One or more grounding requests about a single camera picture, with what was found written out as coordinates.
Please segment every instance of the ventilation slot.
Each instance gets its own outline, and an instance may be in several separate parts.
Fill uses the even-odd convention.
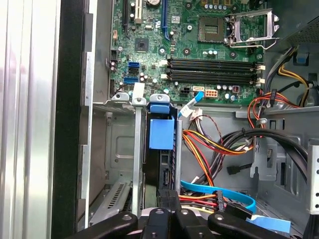
[[[116,202],[117,202],[117,200],[118,200],[123,188],[124,188],[124,184],[121,183],[119,185],[118,189],[116,190],[116,192],[114,194],[114,197],[112,198],[112,200],[111,200],[111,202],[110,202],[110,204],[108,206],[108,209],[112,208],[116,204]]]
[[[287,39],[291,43],[319,43],[319,17]]]

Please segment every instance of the motherboard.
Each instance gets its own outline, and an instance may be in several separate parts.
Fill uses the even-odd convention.
[[[254,0],[114,0],[110,95],[168,94],[174,103],[199,91],[203,103],[248,105],[258,92],[263,49],[232,48],[232,14],[263,9]],[[263,16],[242,18],[242,39],[264,35]]]

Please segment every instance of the black ram slot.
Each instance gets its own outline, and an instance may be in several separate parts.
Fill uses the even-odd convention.
[[[129,0],[123,0],[123,9],[122,9],[122,27],[127,34],[129,29]]]
[[[236,85],[250,85],[251,82],[256,80],[255,75],[239,75],[227,73],[207,73],[207,72],[189,72],[178,71],[170,74],[169,78],[172,81],[178,82],[197,82],[197,83],[216,83],[228,84],[233,83]]]
[[[191,59],[168,59],[168,67],[172,69],[201,71],[254,72],[255,64],[231,61],[207,61]]]

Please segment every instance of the green circuit board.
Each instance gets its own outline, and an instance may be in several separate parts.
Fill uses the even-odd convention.
[[[117,53],[116,72],[110,73],[111,94],[114,93],[123,84],[124,77],[137,76],[140,79],[140,73],[147,76],[144,80],[146,84],[144,97],[148,100],[151,94],[166,93],[173,102],[184,103],[193,98],[192,87],[199,86],[205,89],[218,91],[215,98],[204,98],[203,103],[212,104],[239,104],[248,105],[256,97],[256,87],[254,85],[236,84],[227,85],[227,87],[238,87],[239,91],[218,89],[216,83],[198,83],[196,81],[175,82],[161,77],[165,74],[165,62],[167,55],[174,59],[207,59],[232,62],[263,62],[263,49],[254,48],[230,48],[223,42],[205,42],[201,37],[209,33],[219,31],[218,26],[206,26],[202,36],[201,24],[205,21],[223,19],[225,16],[234,12],[250,11],[247,0],[167,0],[167,32],[174,32],[173,38],[165,37],[162,27],[162,5],[150,7],[146,0],[143,1],[142,23],[137,24],[134,20],[129,20],[127,31],[124,30],[122,22],[123,4],[125,0],[114,0],[113,9],[113,37],[111,49]],[[130,13],[136,14],[130,8],[135,0],[129,0]],[[241,37],[247,39],[251,36],[258,37],[264,34],[264,18],[262,16],[243,19],[241,23]],[[226,32],[222,31],[221,38],[224,38]],[[208,54],[210,51],[217,54],[213,56]],[[139,62],[140,68],[137,74],[128,72],[129,62]],[[133,85],[127,85],[121,90],[129,92],[133,90]],[[190,94],[181,95],[185,88],[190,89]],[[233,96],[232,100],[225,95]]]

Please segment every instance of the chipset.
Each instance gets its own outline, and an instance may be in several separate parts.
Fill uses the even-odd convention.
[[[224,19],[200,17],[198,22],[198,41],[222,43],[224,40]]]
[[[148,52],[150,41],[148,38],[136,38],[135,39],[135,51],[136,52]]]

